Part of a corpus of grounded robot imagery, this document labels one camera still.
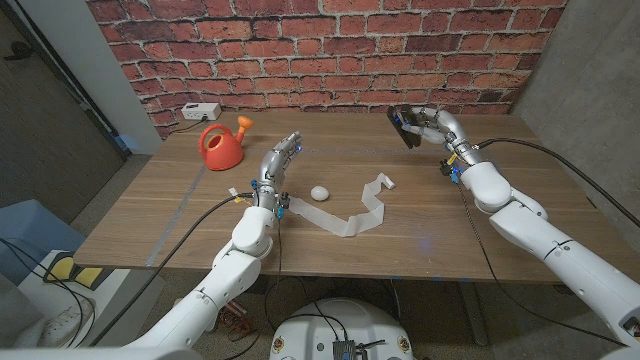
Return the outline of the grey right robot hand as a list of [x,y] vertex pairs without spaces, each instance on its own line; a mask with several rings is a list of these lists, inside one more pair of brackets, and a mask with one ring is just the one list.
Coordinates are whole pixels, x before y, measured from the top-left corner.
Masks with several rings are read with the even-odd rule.
[[469,166],[482,162],[479,151],[469,142],[462,125],[448,111],[403,104],[390,106],[387,116],[409,149],[420,146],[425,140],[445,145]]

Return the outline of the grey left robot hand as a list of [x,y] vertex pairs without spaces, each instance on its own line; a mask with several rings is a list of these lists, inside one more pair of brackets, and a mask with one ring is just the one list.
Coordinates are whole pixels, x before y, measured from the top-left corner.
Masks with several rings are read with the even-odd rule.
[[302,137],[294,131],[278,142],[263,157],[258,177],[252,182],[253,205],[274,211],[278,194],[285,181],[285,171],[293,158],[301,151]]

